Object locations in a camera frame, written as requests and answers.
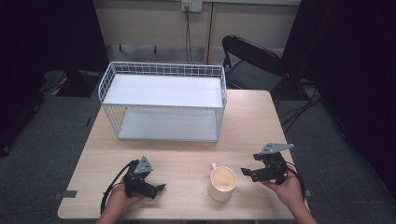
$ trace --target cup handle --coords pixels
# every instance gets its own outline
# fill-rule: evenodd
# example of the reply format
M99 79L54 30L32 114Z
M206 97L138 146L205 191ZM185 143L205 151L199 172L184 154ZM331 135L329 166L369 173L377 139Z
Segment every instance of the cup handle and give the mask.
M214 162L210 163L210 170L213 171L216 169L216 164Z

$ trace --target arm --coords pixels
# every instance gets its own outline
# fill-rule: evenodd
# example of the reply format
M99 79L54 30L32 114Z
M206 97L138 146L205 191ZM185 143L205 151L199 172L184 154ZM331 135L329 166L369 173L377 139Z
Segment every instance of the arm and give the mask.
M270 181L263 181L262 184L276 193L279 200L289 208L297 223L317 224L305 206L300 182L292 172L287 171L286 181L281 185Z
M105 210L96 221L96 224L116 223L117 219L125 215L133 204L138 203L143 199L144 197L138 194L135 194L132 198L129 198L125 193L124 184L120 183L113 190L111 190Z

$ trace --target wire rack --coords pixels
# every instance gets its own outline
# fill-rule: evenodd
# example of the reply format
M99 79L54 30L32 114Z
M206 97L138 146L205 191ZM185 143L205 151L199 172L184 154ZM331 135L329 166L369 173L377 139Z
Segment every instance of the wire rack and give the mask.
M156 94L161 83L172 90L163 93L161 86ZM227 102L224 70L215 65L113 62L99 85L99 99L119 139L218 141ZM218 103L207 105L213 99Z

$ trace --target chair seat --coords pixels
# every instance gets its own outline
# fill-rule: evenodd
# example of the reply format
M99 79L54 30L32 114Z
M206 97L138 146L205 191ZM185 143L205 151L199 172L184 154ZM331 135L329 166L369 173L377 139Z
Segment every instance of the chair seat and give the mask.
M226 72L226 81L243 90L265 90L272 94L282 82L282 77L262 70L243 60Z

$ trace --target chair backrest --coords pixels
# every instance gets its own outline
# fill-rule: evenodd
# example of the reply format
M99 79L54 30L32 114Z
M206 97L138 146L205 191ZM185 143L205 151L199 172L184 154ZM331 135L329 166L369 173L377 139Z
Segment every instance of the chair backrest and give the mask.
M222 39L222 46L225 53L224 67L226 65L230 68L233 67L229 55L231 53L239 59L263 70L282 77L286 75L281 59L269 49L265 49L237 35L225 36Z

